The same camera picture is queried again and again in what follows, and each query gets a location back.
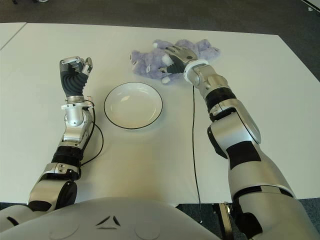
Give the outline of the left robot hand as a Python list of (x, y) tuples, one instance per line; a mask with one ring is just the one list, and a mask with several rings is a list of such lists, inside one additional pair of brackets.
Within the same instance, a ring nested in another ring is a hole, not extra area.
[(72, 56), (59, 62), (60, 81), (67, 98), (83, 96), (83, 89), (92, 69), (93, 62), (90, 57), (83, 59), (79, 56)]

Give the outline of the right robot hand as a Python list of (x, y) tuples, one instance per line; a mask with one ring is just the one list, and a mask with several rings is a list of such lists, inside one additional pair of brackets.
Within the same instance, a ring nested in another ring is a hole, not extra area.
[(183, 73), (190, 62), (198, 60), (197, 55), (187, 47), (172, 45), (166, 47), (164, 51), (170, 57), (172, 64), (159, 68), (161, 73)]

